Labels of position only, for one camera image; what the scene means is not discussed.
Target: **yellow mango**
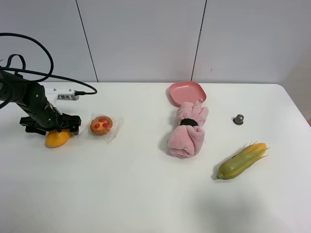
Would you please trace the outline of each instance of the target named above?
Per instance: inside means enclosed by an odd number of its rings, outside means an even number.
[[[263,154],[267,149],[265,143],[254,143],[249,145],[240,153],[221,164],[217,178],[228,180],[237,177],[256,161],[263,158]]]
[[[65,144],[70,136],[71,132],[69,129],[62,130],[61,133],[56,130],[50,131],[47,136],[46,145],[50,148],[59,147]]]

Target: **plastic wrapper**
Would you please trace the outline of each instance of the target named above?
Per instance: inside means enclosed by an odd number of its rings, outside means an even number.
[[[91,119],[92,120],[87,124],[86,128],[79,133],[78,137],[82,139],[104,141],[106,143],[109,143],[116,138],[124,122],[122,117],[107,116],[105,114],[98,113],[93,113]],[[94,131],[106,130],[108,132],[103,135],[96,134],[92,132],[90,128],[91,124]]]

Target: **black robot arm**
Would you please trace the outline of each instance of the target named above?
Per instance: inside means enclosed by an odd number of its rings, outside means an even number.
[[[0,70],[0,100],[6,100],[11,94],[10,102],[16,103],[29,116],[22,117],[20,124],[26,126],[26,132],[45,135],[46,132],[70,129],[77,135],[81,119],[79,116],[59,114],[45,96],[45,89],[38,83],[23,82],[19,74],[11,74]]]

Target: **metal knob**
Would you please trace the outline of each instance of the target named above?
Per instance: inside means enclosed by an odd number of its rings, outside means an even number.
[[[243,120],[244,120],[244,116],[241,115],[241,114],[238,114],[238,115],[233,119],[233,122],[234,122],[236,125],[242,125],[242,124],[243,124]]]

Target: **rolled towel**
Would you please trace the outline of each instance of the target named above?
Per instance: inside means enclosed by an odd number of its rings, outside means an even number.
[[[201,104],[202,100],[196,104],[185,102],[178,109],[179,126],[167,142],[173,156],[191,158],[200,152],[205,136],[202,126],[208,115],[208,108]]]

